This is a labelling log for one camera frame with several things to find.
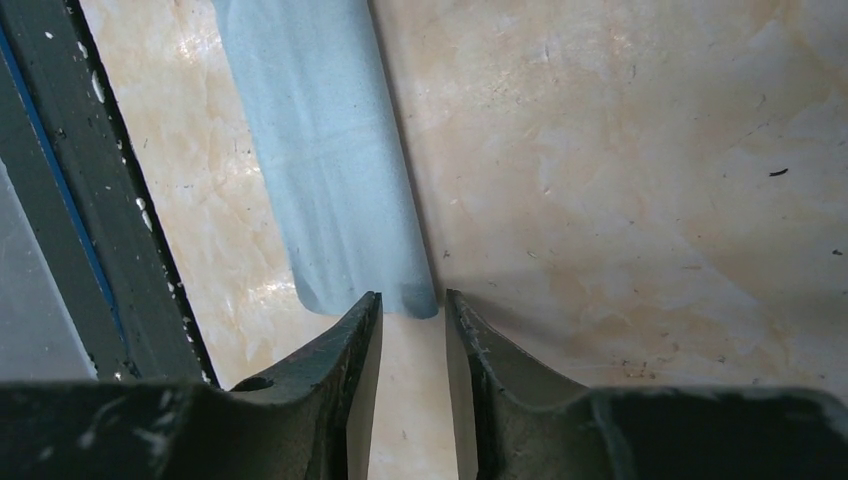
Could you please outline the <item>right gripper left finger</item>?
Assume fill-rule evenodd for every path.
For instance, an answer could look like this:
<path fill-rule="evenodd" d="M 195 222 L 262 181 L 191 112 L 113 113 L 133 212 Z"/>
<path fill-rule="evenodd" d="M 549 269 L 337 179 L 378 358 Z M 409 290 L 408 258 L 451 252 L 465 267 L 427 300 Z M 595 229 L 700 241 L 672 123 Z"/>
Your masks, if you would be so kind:
<path fill-rule="evenodd" d="M 193 381 L 9 382 L 5 479 L 364 479 L 382 299 L 230 390 Z"/>

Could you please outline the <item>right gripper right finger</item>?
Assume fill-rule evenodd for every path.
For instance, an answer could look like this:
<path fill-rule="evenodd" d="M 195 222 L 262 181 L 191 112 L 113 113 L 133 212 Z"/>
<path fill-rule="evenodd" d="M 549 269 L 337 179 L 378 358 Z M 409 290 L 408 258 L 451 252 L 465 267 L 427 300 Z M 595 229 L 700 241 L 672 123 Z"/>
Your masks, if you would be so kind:
<path fill-rule="evenodd" d="M 843 479 L 847 409 L 805 388 L 594 387 L 450 290 L 446 356 L 462 479 Z"/>

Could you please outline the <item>blue cleaning cloth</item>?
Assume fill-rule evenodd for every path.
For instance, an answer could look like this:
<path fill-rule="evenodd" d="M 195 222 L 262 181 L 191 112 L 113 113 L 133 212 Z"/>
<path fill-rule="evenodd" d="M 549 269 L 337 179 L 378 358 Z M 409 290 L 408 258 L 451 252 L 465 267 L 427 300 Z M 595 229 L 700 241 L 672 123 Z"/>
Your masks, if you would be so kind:
<path fill-rule="evenodd" d="M 425 243 L 364 1 L 218 1 L 216 21 L 297 296 L 340 315 L 438 313 Z"/>

